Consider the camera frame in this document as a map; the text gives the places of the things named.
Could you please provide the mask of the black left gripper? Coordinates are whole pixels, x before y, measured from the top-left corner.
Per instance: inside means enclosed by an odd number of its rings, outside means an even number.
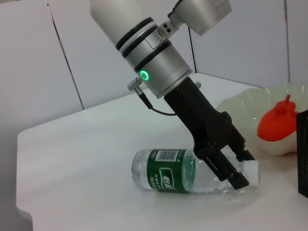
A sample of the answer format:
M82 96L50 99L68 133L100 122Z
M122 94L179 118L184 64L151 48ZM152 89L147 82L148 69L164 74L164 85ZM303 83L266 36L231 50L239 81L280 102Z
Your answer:
M227 180L235 190L248 186L243 173L221 151L229 146L238 161L255 159L245 149L245 139L233 125L231 116L227 112L218 112L190 77L185 78L164 99L193 136L195 155L207 164L218 179Z

